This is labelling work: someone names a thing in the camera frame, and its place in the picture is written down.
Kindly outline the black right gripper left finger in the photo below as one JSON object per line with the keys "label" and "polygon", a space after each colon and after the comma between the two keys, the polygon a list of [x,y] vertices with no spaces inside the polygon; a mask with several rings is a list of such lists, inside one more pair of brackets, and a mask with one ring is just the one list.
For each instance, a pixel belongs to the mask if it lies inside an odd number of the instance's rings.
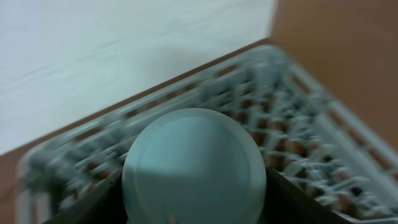
{"label": "black right gripper left finger", "polygon": [[44,224],[124,224],[121,174],[84,196]]}

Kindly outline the light blue plastic cup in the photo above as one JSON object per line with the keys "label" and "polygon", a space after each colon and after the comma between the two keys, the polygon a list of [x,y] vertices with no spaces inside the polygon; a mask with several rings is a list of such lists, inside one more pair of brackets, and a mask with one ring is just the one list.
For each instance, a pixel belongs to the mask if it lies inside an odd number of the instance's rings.
{"label": "light blue plastic cup", "polygon": [[122,173],[129,223],[257,223],[266,168],[251,135],[232,118],[187,108],[151,122]]}

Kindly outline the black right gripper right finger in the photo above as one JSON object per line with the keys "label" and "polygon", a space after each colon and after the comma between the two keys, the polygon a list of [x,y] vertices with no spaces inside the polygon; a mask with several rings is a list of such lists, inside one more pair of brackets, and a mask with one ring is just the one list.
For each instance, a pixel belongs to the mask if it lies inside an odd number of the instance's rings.
{"label": "black right gripper right finger", "polygon": [[261,221],[269,224],[351,224],[302,192],[276,170],[266,168]]}

